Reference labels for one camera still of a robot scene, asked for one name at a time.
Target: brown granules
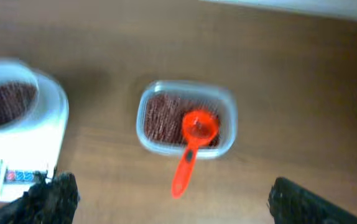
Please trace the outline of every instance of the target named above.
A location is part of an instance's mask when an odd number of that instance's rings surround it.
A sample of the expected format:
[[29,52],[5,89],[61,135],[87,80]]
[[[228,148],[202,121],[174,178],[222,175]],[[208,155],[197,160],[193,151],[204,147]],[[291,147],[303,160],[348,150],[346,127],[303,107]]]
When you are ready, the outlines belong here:
[[[152,97],[146,107],[144,131],[147,138],[169,144],[186,144],[182,134],[183,117],[186,113],[197,109],[208,110],[219,118],[216,105],[182,99],[174,95],[159,94]],[[219,140],[218,134],[209,147],[216,147]]]
[[21,117],[36,95],[36,87],[26,83],[7,83],[0,86],[0,125]]

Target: plastic container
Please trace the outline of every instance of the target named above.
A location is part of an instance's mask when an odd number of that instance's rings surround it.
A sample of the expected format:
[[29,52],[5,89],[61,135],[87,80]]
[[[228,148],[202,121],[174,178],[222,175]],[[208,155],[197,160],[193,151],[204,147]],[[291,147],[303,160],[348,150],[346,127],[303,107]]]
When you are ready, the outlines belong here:
[[137,112],[136,131],[142,145],[151,152],[163,155],[182,155],[185,146],[151,141],[144,132],[147,102],[161,93],[179,95],[182,98],[207,101],[218,106],[220,116],[220,142],[214,148],[199,149],[198,159],[213,159],[226,153],[233,145],[238,128],[238,111],[231,93],[217,86],[186,81],[157,81],[143,92]]
[[30,108],[20,118],[6,124],[0,125],[0,132],[10,131],[25,120],[33,112],[39,100],[39,84],[37,77],[18,60],[0,60],[0,86],[10,82],[27,83],[36,87],[36,95],[30,104]]

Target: white bowl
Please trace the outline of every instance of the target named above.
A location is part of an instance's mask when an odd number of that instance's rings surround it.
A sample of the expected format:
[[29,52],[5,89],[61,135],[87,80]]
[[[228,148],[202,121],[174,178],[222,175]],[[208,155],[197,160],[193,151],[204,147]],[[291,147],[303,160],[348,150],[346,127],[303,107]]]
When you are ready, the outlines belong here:
[[10,82],[27,83],[33,85],[36,87],[36,94],[35,98],[30,104],[28,111],[26,111],[26,113],[19,118],[6,124],[0,125],[0,132],[10,131],[14,129],[14,127],[20,122],[25,120],[26,117],[28,117],[31,112],[33,112],[39,100],[39,84],[37,77],[32,73],[32,71],[18,60],[2,59],[0,60],[0,86]]

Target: rectangular container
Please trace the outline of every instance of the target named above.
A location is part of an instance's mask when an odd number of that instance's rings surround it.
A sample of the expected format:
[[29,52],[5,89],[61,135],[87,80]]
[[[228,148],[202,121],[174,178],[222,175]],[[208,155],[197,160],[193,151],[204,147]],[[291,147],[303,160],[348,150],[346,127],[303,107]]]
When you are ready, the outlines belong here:
[[157,81],[143,92],[137,112],[136,131],[141,144],[151,152],[162,155],[181,156],[185,146],[151,141],[144,132],[148,100],[161,93],[173,94],[182,98],[207,101],[218,106],[220,117],[220,142],[217,147],[199,149],[198,159],[213,159],[226,153],[233,145],[238,123],[236,103],[228,90],[217,86],[187,81]]

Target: dark brown beans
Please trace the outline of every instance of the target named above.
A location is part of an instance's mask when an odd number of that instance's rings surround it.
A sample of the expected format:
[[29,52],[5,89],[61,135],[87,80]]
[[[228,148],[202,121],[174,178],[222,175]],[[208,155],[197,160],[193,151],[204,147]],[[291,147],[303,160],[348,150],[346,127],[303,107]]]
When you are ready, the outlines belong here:
[[[144,125],[146,136],[157,142],[186,144],[182,134],[182,121],[186,113],[197,109],[208,110],[219,119],[216,105],[167,94],[152,97],[146,107]],[[216,147],[219,141],[220,135],[218,134],[209,146]]]
[[25,83],[0,86],[0,125],[21,117],[36,95],[36,87]]

